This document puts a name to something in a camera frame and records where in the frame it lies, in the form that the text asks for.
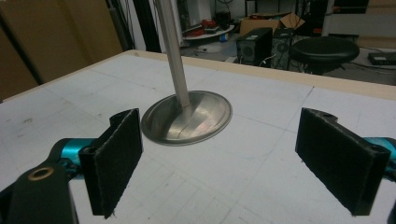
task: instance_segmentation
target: metal pole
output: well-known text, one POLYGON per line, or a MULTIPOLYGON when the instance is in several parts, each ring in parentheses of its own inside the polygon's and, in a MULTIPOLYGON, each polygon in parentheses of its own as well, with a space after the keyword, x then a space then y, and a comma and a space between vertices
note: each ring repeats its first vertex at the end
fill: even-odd
POLYGON ((184 75, 183 63, 180 56, 180 48, 177 42, 175 18, 170 0, 157 0, 158 15, 163 30, 163 41, 168 55, 172 79, 175 86, 176 98, 181 107, 190 105, 187 83, 184 75))

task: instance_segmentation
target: white table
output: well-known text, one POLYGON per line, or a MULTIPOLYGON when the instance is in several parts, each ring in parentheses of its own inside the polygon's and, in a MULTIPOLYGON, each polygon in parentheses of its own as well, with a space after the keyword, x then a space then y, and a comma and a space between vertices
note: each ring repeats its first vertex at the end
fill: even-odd
MULTIPOLYGON (((230 124, 199 144, 144 153, 115 216, 94 217, 85 183, 70 187, 80 223, 386 223, 395 184, 381 182, 370 216, 352 217, 294 151, 301 108, 334 114, 360 136, 396 137, 396 87, 184 58, 190 91, 233 106, 230 124)), ((174 94, 165 55, 129 51, 0 104, 0 189, 66 137, 98 137, 108 118, 141 116, 174 94)))

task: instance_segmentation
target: circular metal base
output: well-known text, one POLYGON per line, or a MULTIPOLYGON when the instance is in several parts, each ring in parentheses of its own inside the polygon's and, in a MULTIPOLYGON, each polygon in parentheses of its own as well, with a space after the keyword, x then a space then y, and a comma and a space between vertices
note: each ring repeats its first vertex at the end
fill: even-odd
POLYGON ((175 95, 162 99, 142 118, 142 132, 153 142, 182 146, 204 141, 230 122, 230 102, 209 91, 189 91, 190 105, 181 107, 175 95))

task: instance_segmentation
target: floor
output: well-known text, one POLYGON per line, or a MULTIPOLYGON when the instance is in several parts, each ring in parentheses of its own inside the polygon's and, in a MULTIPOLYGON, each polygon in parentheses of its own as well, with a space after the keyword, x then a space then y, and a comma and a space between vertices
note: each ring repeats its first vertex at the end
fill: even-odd
MULTIPOLYGON (((230 35, 229 40, 224 43, 220 43, 217 37, 195 40, 188 43, 190 46, 183 48, 181 54, 187 57, 237 63, 235 42, 237 37, 238 34, 230 35)), ((394 49, 381 50, 385 52, 394 51, 394 49)), ((378 49, 361 48, 361 54, 358 58, 351 63, 343 64, 344 69, 333 70, 324 76, 396 86, 396 66, 375 67, 368 61, 368 53, 377 51, 378 49)), ((303 69, 298 66, 297 62, 291 62, 289 70, 299 72, 303 69)))

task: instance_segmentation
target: black device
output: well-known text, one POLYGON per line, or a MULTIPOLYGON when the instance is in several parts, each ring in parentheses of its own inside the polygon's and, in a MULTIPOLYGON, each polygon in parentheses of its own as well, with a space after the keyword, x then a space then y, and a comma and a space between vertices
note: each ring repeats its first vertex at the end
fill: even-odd
POLYGON ((256 28, 236 39, 238 62, 242 64, 271 67, 273 29, 256 28))
POLYGON ((396 65, 396 52, 369 53, 367 58, 372 65, 396 65))
POLYGON ((230 28, 231 14, 230 12, 218 12, 215 16, 215 22, 222 30, 230 28))
POLYGON ((293 39, 293 29, 276 29, 273 36, 271 68, 289 70, 289 48, 293 39))

